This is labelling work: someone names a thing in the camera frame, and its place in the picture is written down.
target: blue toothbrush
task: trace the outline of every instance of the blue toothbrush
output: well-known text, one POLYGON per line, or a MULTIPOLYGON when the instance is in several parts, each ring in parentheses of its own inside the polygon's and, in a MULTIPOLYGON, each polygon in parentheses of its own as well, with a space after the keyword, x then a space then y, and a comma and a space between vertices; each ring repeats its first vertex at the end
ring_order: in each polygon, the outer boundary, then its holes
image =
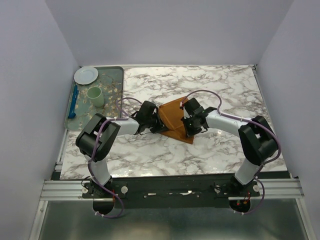
POLYGON ((71 105, 70 105, 68 119, 74 119, 76 116, 75 108, 76 108, 76 101, 77 101, 78 93, 79 93, 78 86, 76 84, 76 85, 74 85, 74 89, 73 89, 73 95, 72 95, 72 101, 71 101, 71 105))

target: marble countertop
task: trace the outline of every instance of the marble countertop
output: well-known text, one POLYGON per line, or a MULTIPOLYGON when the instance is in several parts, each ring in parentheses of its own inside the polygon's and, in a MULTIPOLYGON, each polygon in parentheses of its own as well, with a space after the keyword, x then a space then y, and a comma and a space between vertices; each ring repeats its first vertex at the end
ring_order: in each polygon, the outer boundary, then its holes
MULTIPOLYGON (((223 101, 221 110, 225 113, 242 117, 262 115, 270 123, 250 66, 135 67, 124 72, 123 97, 153 101, 158 106, 199 89, 217 92, 223 101)), ((199 92, 192 97, 204 108, 216 107, 219 103, 210 93, 199 92)), ((139 106, 134 101, 125 101, 123 108, 133 113, 139 106)), ((68 135, 62 180, 82 179, 89 175, 86 160, 75 145, 79 133, 74 131, 68 135)), ((193 144, 160 134, 119 136, 107 162, 114 177, 144 177, 234 173, 244 158, 238 137, 209 129, 196 135, 193 144)), ((263 169, 286 170, 282 156, 263 169)))

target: lavender wall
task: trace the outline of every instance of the lavender wall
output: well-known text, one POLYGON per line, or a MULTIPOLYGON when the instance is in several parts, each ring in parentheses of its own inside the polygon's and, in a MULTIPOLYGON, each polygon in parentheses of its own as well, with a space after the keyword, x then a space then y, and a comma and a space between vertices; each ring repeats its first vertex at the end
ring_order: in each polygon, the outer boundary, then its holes
POLYGON ((256 64, 293 0, 46 0, 80 65, 256 64))
POLYGON ((320 239, 320 1, 295 0, 258 64, 258 79, 289 169, 320 239))
POLYGON ((44 0, 0 2, 0 238, 27 239, 77 63, 44 0))

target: mint green mug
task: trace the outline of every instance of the mint green mug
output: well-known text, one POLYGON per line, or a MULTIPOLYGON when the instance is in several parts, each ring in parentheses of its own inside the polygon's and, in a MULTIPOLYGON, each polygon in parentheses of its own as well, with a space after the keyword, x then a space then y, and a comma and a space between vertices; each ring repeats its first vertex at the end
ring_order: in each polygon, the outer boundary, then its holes
POLYGON ((86 96, 95 107, 102 107, 105 103, 104 95, 100 87, 90 87, 86 92, 86 96))

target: screw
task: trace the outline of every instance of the screw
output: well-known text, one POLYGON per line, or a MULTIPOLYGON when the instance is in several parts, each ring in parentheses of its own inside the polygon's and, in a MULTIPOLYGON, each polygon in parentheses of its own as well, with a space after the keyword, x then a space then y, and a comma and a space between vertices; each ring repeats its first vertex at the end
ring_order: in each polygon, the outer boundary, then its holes
POLYGON ((219 185, 217 185, 216 187, 217 187, 217 188, 214 188, 214 191, 215 191, 217 194, 219 194, 219 193, 220 193, 220 189, 219 189, 219 188, 220 188, 220 186, 219 186, 219 185))
POLYGON ((128 192, 127 186, 123 186, 123 187, 121 188, 121 192, 122 192, 123 194, 126 194, 126 193, 128 192))
POLYGON ((83 194, 86 194, 86 193, 89 192, 89 191, 88 191, 88 189, 86 189, 85 187, 83 187, 82 190, 81 190, 81 192, 82 192, 83 194))
POLYGON ((258 185, 254 185, 253 186, 253 191, 259 192, 260 191, 260 187, 258 185))

